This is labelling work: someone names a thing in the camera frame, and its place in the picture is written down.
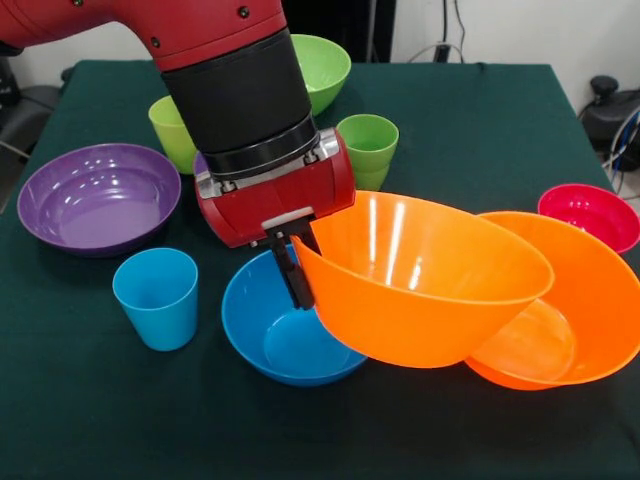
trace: white wall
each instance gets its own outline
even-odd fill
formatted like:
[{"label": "white wall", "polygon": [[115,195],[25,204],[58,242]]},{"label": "white wall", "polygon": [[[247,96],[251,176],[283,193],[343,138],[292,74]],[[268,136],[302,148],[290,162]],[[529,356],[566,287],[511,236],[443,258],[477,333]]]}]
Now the white wall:
[{"label": "white wall", "polygon": [[11,66],[21,87],[60,85],[60,73],[79,60],[151,58],[142,42],[126,27],[110,23],[46,45],[30,47]]},{"label": "white wall", "polygon": [[[460,29],[453,0],[449,3],[449,41],[457,44]],[[594,75],[613,75],[627,88],[640,86],[638,0],[459,0],[459,5],[467,62],[550,63],[575,109],[591,98]],[[407,61],[441,36],[441,0],[398,0],[393,61]],[[432,58],[433,50],[421,60]]]},{"label": "white wall", "polygon": [[[453,0],[449,41],[459,39]],[[577,109],[590,98],[589,79],[607,73],[640,86],[640,0],[459,0],[468,62],[551,63]],[[398,0],[393,60],[406,61],[440,39],[441,0]],[[421,60],[430,60],[433,51]],[[82,58],[149,58],[126,28],[110,24],[12,60],[22,86],[59,83]]]}]

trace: red bowl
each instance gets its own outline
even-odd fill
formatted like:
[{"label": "red bowl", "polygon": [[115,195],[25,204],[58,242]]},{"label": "red bowl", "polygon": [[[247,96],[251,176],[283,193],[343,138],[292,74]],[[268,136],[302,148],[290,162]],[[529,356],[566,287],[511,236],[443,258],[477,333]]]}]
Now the red bowl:
[{"label": "red bowl", "polygon": [[592,185],[567,183],[547,190],[538,202],[538,213],[589,232],[618,253],[630,250],[640,239],[640,219],[633,208]]}]

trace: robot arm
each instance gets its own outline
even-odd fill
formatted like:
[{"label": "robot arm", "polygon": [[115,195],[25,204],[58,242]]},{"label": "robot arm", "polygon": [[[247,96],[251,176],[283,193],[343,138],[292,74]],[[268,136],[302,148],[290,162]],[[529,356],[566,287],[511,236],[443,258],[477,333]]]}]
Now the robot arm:
[{"label": "robot arm", "polygon": [[308,222],[350,206],[354,179],[340,136],[316,128],[280,0],[0,0],[0,55],[111,21],[151,52],[206,160],[209,225],[231,247],[267,239],[310,306],[283,238],[317,250]]}]

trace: green tablecloth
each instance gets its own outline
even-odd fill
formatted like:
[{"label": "green tablecloth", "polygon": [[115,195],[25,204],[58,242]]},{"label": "green tablecloth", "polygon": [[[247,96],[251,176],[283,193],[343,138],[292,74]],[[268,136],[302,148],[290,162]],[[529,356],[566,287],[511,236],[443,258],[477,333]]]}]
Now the green tablecloth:
[{"label": "green tablecloth", "polygon": [[[164,94],[146,62],[81,63],[23,181],[84,145],[159,149],[146,114]],[[400,127],[388,191],[480,212],[534,210],[561,182],[607,185],[546,66],[355,65],[319,122],[359,112]],[[538,393],[499,388],[464,365],[375,361],[332,386],[285,387],[225,338],[225,285],[255,252],[221,245],[188,179],[159,244],[201,269],[198,334],[165,354],[143,346],[112,297],[122,258],[39,243],[15,198],[0,217],[1,479],[640,478],[637,361]],[[627,258],[640,266],[637,252]]]}]

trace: blue cup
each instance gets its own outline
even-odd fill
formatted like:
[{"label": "blue cup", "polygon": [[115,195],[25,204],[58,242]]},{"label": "blue cup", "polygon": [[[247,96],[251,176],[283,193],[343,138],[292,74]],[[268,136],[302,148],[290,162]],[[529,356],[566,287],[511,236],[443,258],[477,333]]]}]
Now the blue cup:
[{"label": "blue cup", "polygon": [[196,333],[198,267],[184,252],[154,248],[132,256],[116,271],[113,293],[153,350],[176,350]]}]

